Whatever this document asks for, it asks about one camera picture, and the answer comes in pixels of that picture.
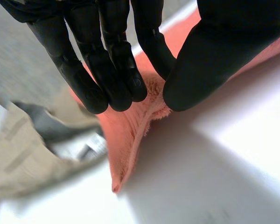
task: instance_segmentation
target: pink towel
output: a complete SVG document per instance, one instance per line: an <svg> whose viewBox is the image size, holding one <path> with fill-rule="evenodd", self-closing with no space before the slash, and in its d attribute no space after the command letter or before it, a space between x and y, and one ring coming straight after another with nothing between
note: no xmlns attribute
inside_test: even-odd
<svg viewBox="0 0 280 224"><path fill-rule="evenodd" d="M196 10L186 20L176 24L165 33L166 42L174 56L178 55L189 31L200 21ZM234 76L280 53L280 39L262 51L250 63ZM162 98L164 81L155 73L144 53L136 56L139 70L142 72L148 89L148 97L140 103L133 103L125 112L115 112L108 108L98 115L108 144L108 156L112 175L112 190L118 193L135 167L139 144L149 130L152 120L161 119L170 114ZM71 92L80 104L81 101Z"/></svg>

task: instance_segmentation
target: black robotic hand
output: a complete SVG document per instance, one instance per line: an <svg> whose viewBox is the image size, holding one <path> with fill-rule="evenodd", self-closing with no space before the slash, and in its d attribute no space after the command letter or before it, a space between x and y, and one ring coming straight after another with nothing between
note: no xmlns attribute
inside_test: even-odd
<svg viewBox="0 0 280 224"><path fill-rule="evenodd" d="M28 22L90 112L102 113L108 104L116 111L124 111L132 101L146 97L145 84L126 40L129 0L0 3L15 19ZM159 32L164 0L131 3L138 41L166 80L164 100L174 111L199 104L280 37L280 0L198 0L202 19L190 31L175 59ZM97 84L73 50L64 18ZM100 22L107 50L101 42Z"/></svg>
<svg viewBox="0 0 280 224"><path fill-rule="evenodd" d="M174 111L199 104L280 37L280 0L198 0L198 8L202 19L166 78Z"/></svg>
<svg viewBox="0 0 280 224"><path fill-rule="evenodd" d="M156 70L168 75L175 58L158 30L163 1L133 0L132 3L141 46ZM121 112L127 110L132 101L144 100L147 89L126 39L129 0L64 0L60 4L61 12L28 22L28 26L86 108L99 114L110 104ZM96 83L78 60L64 19ZM101 41L100 28L107 50Z"/></svg>

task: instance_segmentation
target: beige fabric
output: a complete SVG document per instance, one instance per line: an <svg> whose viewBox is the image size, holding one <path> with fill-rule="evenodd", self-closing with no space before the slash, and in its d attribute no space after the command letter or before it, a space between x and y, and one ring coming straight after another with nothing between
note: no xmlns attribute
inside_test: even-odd
<svg viewBox="0 0 280 224"><path fill-rule="evenodd" d="M68 94L68 87L56 98L52 112L57 118L77 125L98 125L93 115L85 115ZM93 161L67 161L52 154L36 132L30 117L10 104L0 130L0 199L25 195L59 181L89 166Z"/></svg>

